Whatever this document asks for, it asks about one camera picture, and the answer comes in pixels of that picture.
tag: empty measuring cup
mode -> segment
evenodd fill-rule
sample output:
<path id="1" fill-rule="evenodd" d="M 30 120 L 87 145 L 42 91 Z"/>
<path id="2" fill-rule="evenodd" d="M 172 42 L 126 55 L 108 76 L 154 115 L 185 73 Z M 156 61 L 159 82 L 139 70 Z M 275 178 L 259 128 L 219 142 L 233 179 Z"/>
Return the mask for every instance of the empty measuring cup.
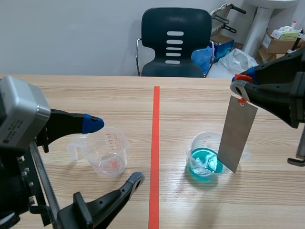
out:
<path id="1" fill-rule="evenodd" d="M 74 136 L 67 150 L 71 159 L 77 160 L 77 148 L 80 148 L 97 174 L 115 177 L 126 168 L 128 146 L 129 142 L 121 130 L 104 127 L 92 134 Z"/>
<path id="2" fill-rule="evenodd" d="M 213 179 L 230 170 L 217 160 L 221 135 L 214 132 L 199 133 L 186 152 L 186 163 L 190 172 L 199 179 Z M 251 154 L 243 152 L 242 160 Z"/>

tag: robotic arm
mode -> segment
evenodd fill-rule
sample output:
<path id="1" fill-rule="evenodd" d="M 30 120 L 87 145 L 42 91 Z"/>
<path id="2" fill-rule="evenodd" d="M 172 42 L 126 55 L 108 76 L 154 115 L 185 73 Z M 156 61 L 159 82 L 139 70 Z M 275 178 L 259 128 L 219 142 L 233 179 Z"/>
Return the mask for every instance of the robotic arm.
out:
<path id="1" fill-rule="evenodd" d="M 234 93 L 276 115 L 292 128 L 305 123 L 304 48 L 241 74 L 242 77 L 232 79 Z M 287 162 L 305 166 L 305 129 L 296 157 L 300 160 L 289 158 Z"/>
<path id="2" fill-rule="evenodd" d="M 47 153 L 58 138 L 96 132 L 104 127 L 103 120 L 50 109 L 38 87 L 11 76 L 0 81 L 0 94 L 0 229 L 11 228 L 27 211 L 40 214 L 44 226 L 54 229 L 107 228 L 144 175 L 132 174 L 121 188 L 90 203 L 77 192 L 73 204 L 60 209 L 37 148 Z"/>

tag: white sink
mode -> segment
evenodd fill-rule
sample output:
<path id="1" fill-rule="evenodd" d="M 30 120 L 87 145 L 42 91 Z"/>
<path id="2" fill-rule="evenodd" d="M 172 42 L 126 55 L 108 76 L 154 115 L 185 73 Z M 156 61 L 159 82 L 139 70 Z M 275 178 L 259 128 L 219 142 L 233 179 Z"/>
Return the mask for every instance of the white sink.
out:
<path id="1" fill-rule="evenodd" d="M 297 0 L 246 0 L 253 6 L 269 9 L 284 9 L 297 3 Z"/>
<path id="2" fill-rule="evenodd" d="M 253 6 L 258 7 L 250 32 L 244 44 L 243 51 L 252 57 L 256 57 L 257 51 L 262 43 L 271 14 L 274 9 L 288 8 L 298 0 L 246 0 Z"/>

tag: plastic bag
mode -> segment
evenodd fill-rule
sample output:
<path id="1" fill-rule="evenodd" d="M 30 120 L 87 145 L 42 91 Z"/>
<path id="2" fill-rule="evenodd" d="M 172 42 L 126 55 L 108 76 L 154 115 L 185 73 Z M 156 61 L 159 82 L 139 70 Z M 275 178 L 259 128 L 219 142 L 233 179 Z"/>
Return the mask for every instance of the plastic bag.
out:
<path id="1" fill-rule="evenodd" d="M 218 65 L 224 66 L 227 69 L 244 72 L 251 67 L 257 66 L 255 59 L 239 49 L 234 49 L 225 57 L 220 58 Z"/>
<path id="2" fill-rule="evenodd" d="M 212 48 L 206 47 L 205 49 L 198 49 L 192 53 L 192 61 L 199 65 L 202 69 L 202 72 L 206 74 L 210 67 L 210 59 L 212 57 Z"/>

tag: measuring cup with blue liquid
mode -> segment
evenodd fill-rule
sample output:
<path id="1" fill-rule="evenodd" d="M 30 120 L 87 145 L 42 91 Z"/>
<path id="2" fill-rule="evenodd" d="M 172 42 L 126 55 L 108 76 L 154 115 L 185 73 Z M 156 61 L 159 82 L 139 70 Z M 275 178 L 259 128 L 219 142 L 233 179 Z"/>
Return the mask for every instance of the measuring cup with blue liquid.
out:
<path id="1" fill-rule="evenodd" d="M 230 172 L 217 160 L 220 141 L 221 135 L 214 132 L 201 132 L 193 139 L 191 148 L 186 153 L 186 163 L 195 178 L 209 180 Z M 244 151 L 241 161 L 250 155 Z"/>

